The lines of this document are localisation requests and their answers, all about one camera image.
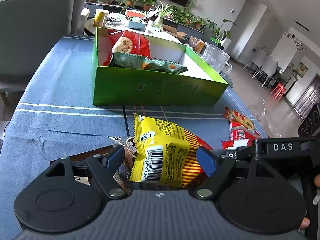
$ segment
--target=ceiling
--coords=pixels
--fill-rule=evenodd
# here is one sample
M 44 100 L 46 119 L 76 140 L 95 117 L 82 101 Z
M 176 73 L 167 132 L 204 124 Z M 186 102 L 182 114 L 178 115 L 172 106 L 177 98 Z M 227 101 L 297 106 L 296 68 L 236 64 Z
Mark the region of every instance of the ceiling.
M 287 32 L 291 27 L 320 47 L 320 0 L 256 0 L 264 3 L 276 15 Z M 310 30 L 297 25 L 299 22 Z

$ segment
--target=door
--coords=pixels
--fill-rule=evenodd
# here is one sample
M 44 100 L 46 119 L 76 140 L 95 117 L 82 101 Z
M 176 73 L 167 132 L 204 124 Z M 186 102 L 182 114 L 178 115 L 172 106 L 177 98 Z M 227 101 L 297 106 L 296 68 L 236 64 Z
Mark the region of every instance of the door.
M 309 87 L 294 105 L 294 109 L 299 113 L 304 120 L 313 105 L 320 102 L 320 76 L 316 75 Z

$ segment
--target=mug handle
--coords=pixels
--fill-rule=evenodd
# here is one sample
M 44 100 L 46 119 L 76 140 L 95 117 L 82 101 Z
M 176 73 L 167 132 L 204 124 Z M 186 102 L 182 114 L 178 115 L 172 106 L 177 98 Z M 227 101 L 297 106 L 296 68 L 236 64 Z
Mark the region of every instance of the mug handle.
M 224 75 L 221 75 L 222 77 L 228 75 L 228 73 L 232 70 L 232 65 L 231 65 L 229 62 L 226 62 L 226 61 L 225 61 L 224 63 L 229 67 L 229 69 L 228 69 L 228 71 L 227 71 Z

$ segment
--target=black handle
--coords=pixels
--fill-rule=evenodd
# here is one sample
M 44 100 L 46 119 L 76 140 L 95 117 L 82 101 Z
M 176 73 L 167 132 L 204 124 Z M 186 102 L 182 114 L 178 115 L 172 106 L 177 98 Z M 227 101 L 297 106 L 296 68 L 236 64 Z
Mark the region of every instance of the black handle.
M 317 240 L 318 233 L 318 205 L 313 204 L 313 199 L 317 195 L 313 175 L 301 176 L 301 185 L 304 199 L 307 203 L 306 217 L 310 220 L 310 225 L 304 230 L 304 235 L 309 240 Z

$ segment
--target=red and yellow stripes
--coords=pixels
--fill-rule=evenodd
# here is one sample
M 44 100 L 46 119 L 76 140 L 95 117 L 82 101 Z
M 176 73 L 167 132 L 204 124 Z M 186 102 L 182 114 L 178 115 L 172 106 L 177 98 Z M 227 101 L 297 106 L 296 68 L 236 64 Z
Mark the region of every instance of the red and yellow stripes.
M 183 129 L 187 141 L 190 144 L 190 150 L 188 152 L 185 164 L 182 169 L 182 185 L 185 186 L 189 184 L 196 176 L 201 173 L 201 167 L 197 162 L 196 151 L 201 144 L 198 142 L 197 137 Z

